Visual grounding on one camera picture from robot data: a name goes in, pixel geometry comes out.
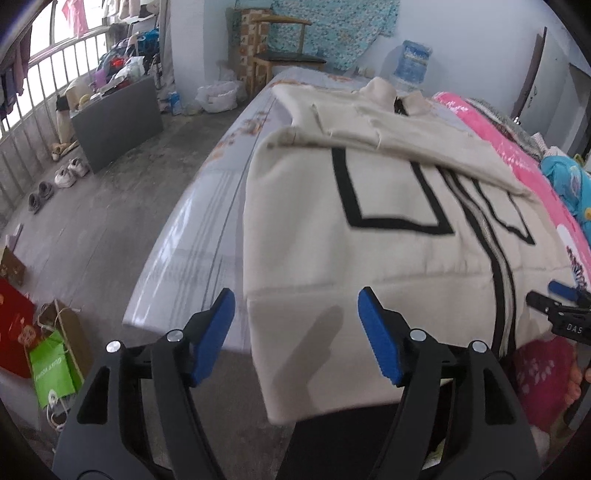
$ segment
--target red bag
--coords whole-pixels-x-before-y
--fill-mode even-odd
[[[24,345],[35,345],[40,337],[34,315],[31,300],[0,278],[0,367],[23,378],[31,378]]]

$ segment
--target chair backrest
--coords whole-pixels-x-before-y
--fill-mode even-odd
[[[301,24],[301,31],[300,31],[300,45],[298,46],[297,52],[302,53],[304,50],[304,36],[306,35],[306,25],[312,25],[312,22],[308,20],[302,20],[301,18],[293,18],[293,17],[281,17],[279,15],[266,15],[261,18],[255,18],[252,20],[254,24],[261,24],[261,23],[287,23],[287,24]],[[260,25],[256,25],[255,28],[255,40],[254,40],[254,51],[255,54],[257,53],[258,44],[261,41],[261,34],[260,34]]]

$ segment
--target zipper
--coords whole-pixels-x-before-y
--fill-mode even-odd
[[[470,198],[466,190],[462,187],[457,175],[450,171],[443,170],[442,168],[438,168],[438,170],[450,191],[462,205],[468,224],[473,228],[477,238],[484,240],[484,243],[486,244],[483,244],[483,247],[489,254],[491,260],[497,309],[499,309],[499,307],[503,308],[503,311],[498,312],[496,316],[495,334],[493,336],[491,350],[498,357],[504,356],[510,350],[510,338],[511,333],[514,333],[513,325],[515,324],[515,284],[511,267],[509,266],[509,262],[492,230],[488,218],[480,206]],[[470,221],[467,215],[468,213],[474,219],[474,222]],[[500,285],[498,279],[495,281],[495,272],[498,273],[496,276],[500,277]]]

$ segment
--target blue gripper pad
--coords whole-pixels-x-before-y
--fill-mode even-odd
[[[365,287],[359,292],[357,309],[359,318],[368,336],[382,375],[389,378],[394,385],[402,381],[402,369],[398,356],[398,346],[390,337],[381,312],[382,306],[377,303],[373,291]]]
[[[212,374],[213,366],[232,324],[235,310],[234,293],[229,288],[224,288],[210,309],[212,319],[207,331],[199,344],[193,345],[195,367],[192,377],[195,386]]]
[[[577,302],[579,299],[579,293],[574,287],[568,287],[556,280],[552,280],[548,283],[548,291],[554,295],[558,295],[566,300]]]

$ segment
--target metal screw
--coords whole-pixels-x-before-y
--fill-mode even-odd
[[[486,346],[486,343],[481,342],[480,340],[477,340],[476,342],[474,342],[472,344],[472,348],[474,349],[475,352],[478,352],[478,353],[484,353],[484,352],[486,352],[486,349],[488,349],[488,347]]]
[[[183,339],[183,331],[182,330],[170,330],[166,334],[166,339],[169,342],[180,342]]]
[[[410,338],[415,342],[424,342],[427,339],[427,334],[421,329],[416,328],[410,331]]]
[[[107,351],[109,353],[118,352],[121,348],[121,342],[118,340],[113,340],[112,342],[107,343]]]

